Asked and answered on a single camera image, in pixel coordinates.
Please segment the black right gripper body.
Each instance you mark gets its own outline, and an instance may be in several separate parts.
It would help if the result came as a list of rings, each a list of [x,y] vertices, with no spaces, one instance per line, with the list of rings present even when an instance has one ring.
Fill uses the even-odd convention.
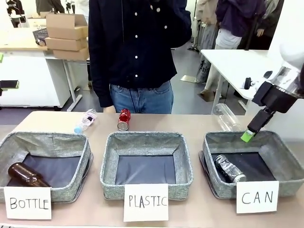
[[[296,101],[295,95],[288,94],[266,81],[262,83],[252,99],[253,103],[264,107],[263,110],[268,114],[286,113]]]

